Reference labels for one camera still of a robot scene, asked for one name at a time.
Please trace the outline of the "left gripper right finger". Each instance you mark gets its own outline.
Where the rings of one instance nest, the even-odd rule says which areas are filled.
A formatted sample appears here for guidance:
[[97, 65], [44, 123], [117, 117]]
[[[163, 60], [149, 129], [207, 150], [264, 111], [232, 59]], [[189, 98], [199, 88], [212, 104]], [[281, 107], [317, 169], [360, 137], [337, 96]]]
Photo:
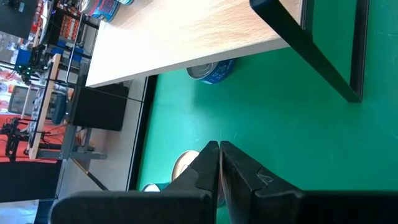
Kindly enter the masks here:
[[398, 191], [302, 190], [229, 141], [220, 150], [232, 224], [398, 224]]

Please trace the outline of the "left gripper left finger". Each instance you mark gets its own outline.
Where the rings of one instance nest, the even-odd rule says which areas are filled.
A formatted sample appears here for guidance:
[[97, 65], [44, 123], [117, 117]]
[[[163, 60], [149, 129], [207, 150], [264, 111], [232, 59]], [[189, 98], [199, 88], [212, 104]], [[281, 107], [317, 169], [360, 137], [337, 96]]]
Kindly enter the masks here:
[[215, 224], [220, 149], [210, 141], [159, 192], [78, 192], [58, 201], [50, 224]]

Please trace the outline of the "blue red-stripe can gold lid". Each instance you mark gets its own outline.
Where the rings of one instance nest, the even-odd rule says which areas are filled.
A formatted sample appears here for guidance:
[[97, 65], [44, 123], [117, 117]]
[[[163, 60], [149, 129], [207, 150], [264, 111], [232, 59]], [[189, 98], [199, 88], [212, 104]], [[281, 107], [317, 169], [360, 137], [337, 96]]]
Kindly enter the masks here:
[[183, 152], [174, 164], [171, 181], [173, 182], [195, 160], [198, 155], [198, 151]]
[[120, 2], [117, 0], [81, 0], [79, 10], [87, 16], [111, 22], [119, 7]]

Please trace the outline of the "green table mat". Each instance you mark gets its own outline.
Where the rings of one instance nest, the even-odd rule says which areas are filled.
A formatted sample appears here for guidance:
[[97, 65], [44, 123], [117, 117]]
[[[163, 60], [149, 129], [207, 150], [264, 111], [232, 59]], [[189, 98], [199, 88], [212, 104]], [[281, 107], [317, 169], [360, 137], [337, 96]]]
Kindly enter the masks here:
[[348, 103], [293, 49], [237, 59], [215, 85], [157, 78], [137, 186], [229, 141], [301, 189], [398, 190], [398, 0], [370, 0], [363, 100]]

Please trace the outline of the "black curtain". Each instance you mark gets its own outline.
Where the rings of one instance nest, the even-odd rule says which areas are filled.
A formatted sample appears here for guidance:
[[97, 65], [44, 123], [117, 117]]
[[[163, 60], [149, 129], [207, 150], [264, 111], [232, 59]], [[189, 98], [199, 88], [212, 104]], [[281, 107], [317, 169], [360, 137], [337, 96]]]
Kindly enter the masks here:
[[122, 130], [128, 93], [128, 87], [120, 84], [77, 89], [69, 123], [85, 128]]

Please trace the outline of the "blue fish-print can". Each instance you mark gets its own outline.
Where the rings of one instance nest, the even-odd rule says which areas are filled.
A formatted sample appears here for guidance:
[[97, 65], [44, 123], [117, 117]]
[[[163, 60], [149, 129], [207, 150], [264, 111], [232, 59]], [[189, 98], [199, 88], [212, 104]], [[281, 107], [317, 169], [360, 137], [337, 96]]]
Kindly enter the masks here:
[[216, 84], [223, 81], [232, 73], [235, 62], [236, 60], [233, 58], [188, 67], [187, 73], [194, 80], [199, 80], [206, 84]]

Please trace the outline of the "wooden background table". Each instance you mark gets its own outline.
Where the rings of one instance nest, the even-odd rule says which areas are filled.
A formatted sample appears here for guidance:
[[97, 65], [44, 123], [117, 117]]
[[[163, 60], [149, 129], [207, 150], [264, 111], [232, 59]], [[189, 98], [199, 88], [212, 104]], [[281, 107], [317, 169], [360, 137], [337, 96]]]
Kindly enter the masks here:
[[28, 145], [27, 152], [30, 159], [82, 159], [82, 160], [105, 160], [106, 154], [96, 153], [94, 147], [90, 146], [91, 128], [86, 129], [83, 142], [76, 140], [77, 126], [67, 124], [63, 141], [60, 144], [45, 143], [48, 133], [45, 131], [47, 112], [50, 106], [52, 93], [58, 79], [58, 67], [60, 65], [60, 54], [55, 54], [50, 59], [50, 68], [40, 77], [43, 83], [39, 85], [35, 97], [31, 119], [27, 127]]

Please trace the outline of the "black background robot arms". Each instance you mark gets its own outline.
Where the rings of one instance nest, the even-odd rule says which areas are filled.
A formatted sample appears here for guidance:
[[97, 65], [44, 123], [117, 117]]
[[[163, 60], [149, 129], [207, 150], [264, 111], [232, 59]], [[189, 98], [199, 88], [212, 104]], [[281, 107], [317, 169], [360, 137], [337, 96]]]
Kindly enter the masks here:
[[21, 130], [18, 128], [20, 118], [12, 118], [8, 123], [4, 123], [0, 129], [0, 135], [6, 135], [6, 148], [5, 156], [11, 161], [15, 162], [17, 157], [17, 148], [20, 141], [27, 142], [29, 140], [29, 134], [27, 130]]

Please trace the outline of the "grey background monitor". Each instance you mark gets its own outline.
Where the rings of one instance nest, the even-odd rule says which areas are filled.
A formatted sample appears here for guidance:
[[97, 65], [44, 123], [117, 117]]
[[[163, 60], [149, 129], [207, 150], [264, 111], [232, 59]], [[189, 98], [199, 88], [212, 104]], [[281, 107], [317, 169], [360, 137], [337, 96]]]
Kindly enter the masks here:
[[30, 116], [34, 107], [36, 91], [24, 86], [15, 86], [9, 100], [8, 112]]

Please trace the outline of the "black monitor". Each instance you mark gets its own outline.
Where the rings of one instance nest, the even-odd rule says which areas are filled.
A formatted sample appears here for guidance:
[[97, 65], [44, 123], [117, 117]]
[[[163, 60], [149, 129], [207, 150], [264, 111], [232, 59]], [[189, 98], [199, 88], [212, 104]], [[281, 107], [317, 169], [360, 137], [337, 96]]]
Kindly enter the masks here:
[[39, 0], [0, 0], [0, 31], [27, 39]]

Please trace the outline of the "wooden shelf black metal frame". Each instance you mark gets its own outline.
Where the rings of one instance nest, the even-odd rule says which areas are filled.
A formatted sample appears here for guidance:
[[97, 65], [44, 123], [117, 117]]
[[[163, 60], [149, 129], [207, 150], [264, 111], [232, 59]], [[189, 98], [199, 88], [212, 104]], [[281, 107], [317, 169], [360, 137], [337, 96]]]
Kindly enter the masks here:
[[101, 22], [86, 84], [293, 48], [346, 101], [363, 99], [370, 0], [356, 0], [349, 80], [312, 39], [314, 0], [135, 0]]

